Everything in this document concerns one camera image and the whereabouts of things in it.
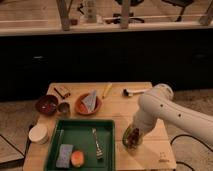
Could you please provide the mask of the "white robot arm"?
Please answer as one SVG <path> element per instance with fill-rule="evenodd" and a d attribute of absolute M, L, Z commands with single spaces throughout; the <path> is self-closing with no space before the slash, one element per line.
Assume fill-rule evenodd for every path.
<path fill-rule="evenodd" d="M 180 106 L 172 101 L 173 90 L 167 84 L 157 84 L 138 98 L 138 110 L 132 125 L 139 134 L 151 132 L 160 118 L 213 146 L 213 116 Z"/>

